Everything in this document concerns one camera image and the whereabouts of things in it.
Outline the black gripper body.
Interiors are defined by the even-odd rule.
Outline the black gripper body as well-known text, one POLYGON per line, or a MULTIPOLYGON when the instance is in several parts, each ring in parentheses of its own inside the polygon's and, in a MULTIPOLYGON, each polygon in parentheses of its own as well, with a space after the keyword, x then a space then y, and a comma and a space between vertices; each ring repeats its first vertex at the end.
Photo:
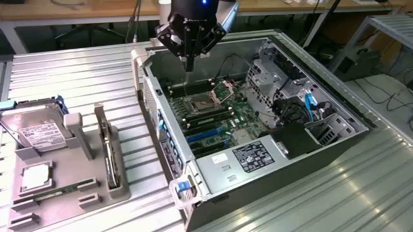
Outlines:
POLYGON ((185 32, 185 26, 195 25, 211 30, 216 25, 217 0, 172 0, 168 25, 176 34, 185 32))

